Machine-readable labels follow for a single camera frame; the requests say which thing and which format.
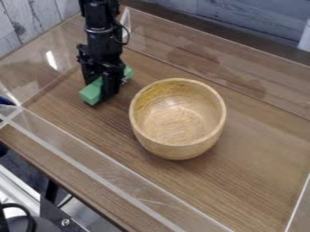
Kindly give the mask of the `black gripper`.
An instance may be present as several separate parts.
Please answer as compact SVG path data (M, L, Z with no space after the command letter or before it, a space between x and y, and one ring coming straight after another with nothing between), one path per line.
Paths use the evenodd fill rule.
M80 43L76 46L84 84L90 84L102 74L100 93L101 100L106 101L117 94L122 84L122 29L94 30L85 28L84 31L86 44Z

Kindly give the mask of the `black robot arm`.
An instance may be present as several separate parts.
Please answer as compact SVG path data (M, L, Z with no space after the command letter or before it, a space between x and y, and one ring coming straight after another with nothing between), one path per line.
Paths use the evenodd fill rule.
M86 37L86 44L76 45L84 76L78 95L88 105L96 105L117 94L126 78L121 60L125 27L117 21L118 0L78 0L78 5Z

